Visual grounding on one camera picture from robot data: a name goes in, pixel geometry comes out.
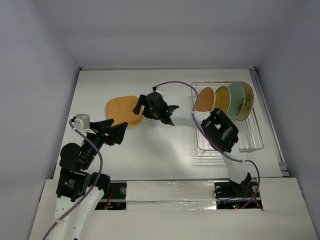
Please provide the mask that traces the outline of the square yellow woven plate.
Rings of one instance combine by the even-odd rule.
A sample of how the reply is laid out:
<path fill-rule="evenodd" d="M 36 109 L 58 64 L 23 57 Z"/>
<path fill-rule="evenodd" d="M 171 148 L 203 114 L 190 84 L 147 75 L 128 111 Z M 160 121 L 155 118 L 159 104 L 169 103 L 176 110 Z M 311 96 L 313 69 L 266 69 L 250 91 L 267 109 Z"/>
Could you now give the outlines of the square yellow woven plate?
<path fill-rule="evenodd" d="M 128 95 L 109 100 L 105 106 L 106 119 L 113 119 L 113 126 L 124 122 L 127 122 L 129 127 L 139 125 L 144 119 L 142 110 L 139 114 L 133 113 L 138 99 L 137 96 Z"/>

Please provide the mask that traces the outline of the round orange woven plate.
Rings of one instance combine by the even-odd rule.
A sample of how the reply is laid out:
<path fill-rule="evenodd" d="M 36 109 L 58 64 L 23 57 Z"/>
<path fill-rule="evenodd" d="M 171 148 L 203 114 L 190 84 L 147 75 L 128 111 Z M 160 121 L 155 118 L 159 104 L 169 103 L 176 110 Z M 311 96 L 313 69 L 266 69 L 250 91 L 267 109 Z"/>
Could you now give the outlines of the round orange woven plate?
<path fill-rule="evenodd" d="M 205 87 L 198 95 L 195 110 L 198 112 L 211 112 L 214 109 L 216 94 L 212 87 Z"/>

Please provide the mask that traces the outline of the round yellow woven plate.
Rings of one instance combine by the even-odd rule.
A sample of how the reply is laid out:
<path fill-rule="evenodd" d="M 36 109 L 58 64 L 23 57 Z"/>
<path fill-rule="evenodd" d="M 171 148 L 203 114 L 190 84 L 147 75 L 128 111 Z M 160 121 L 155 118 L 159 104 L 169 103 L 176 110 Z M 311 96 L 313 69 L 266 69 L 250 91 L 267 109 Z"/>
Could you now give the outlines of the round yellow woven plate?
<path fill-rule="evenodd" d="M 227 86 L 220 86 L 215 91 L 215 109 L 221 109 L 225 114 L 231 105 L 231 92 Z"/>

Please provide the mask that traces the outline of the green floral ceramic plate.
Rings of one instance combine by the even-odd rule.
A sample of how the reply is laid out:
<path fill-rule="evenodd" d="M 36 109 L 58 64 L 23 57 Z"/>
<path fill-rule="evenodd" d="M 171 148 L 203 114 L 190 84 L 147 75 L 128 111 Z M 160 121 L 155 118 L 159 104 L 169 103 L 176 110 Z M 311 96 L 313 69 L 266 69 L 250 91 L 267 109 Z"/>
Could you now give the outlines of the green floral ceramic plate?
<path fill-rule="evenodd" d="M 226 115 L 229 119 L 234 120 L 243 109 L 245 101 L 245 90 L 239 82 L 233 82 L 227 87 L 230 91 L 230 106 Z"/>

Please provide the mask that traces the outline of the beige floral ceramic plate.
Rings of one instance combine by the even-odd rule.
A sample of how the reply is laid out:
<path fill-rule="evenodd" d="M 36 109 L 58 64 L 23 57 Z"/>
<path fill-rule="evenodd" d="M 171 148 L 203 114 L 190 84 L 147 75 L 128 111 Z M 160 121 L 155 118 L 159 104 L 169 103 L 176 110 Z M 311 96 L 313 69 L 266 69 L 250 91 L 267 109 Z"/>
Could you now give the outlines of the beige floral ceramic plate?
<path fill-rule="evenodd" d="M 237 115 L 236 119 L 238 121 L 244 121 L 248 118 L 248 116 L 251 113 L 251 110 L 253 109 L 255 95 L 253 88 L 247 82 L 242 81 L 240 84 L 244 89 L 244 101 L 242 109 Z"/>

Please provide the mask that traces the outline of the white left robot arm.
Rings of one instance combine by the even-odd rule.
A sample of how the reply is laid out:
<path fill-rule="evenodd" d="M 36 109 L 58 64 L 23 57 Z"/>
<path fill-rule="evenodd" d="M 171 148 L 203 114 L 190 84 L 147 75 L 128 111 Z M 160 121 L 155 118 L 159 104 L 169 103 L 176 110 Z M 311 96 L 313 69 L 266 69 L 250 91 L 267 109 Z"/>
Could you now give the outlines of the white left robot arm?
<path fill-rule="evenodd" d="M 69 121 L 72 130 L 83 137 L 81 145 L 66 144 L 60 151 L 61 167 L 56 189 L 54 223 L 46 240 L 79 240 L 99 200 L 110 194 L 110 176 L 103 174 L 103 145 L 121 144 L 127 122 L 117 125 L 113 119 L 83 123 Z"/>

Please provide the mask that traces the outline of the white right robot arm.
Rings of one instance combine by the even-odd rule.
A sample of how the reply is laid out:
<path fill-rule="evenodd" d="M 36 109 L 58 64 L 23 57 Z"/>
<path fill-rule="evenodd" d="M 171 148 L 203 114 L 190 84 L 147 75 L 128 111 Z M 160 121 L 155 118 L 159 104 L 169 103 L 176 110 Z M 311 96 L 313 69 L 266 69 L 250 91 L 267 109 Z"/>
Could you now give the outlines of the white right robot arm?
<path fill-rule="evenodd" d="M 235 197 L 243 197 L 249 190 L 251 174 L 241 169 L 242 159 L 233 158 L 238 153 L 239 130 L 220 108 L 215 108 L 215 92 L 196 94 L 192 110 L 185 110 L 178 105 L 168 105 L 163 96 L 153 91 L 140 95 L 135 101 L 120 97 L 111 101 L 111 112 L 115 118 L 91 123 L 91 129 L 105 131 L 108 136 L 122 133 L 125 128 L 135 124 L 131 118 L 135 115 L 159 120 L 165 125 L 185 126 L 198 129 L 209 144 L 222 154 L 229 174 L 229 191 Z"/>

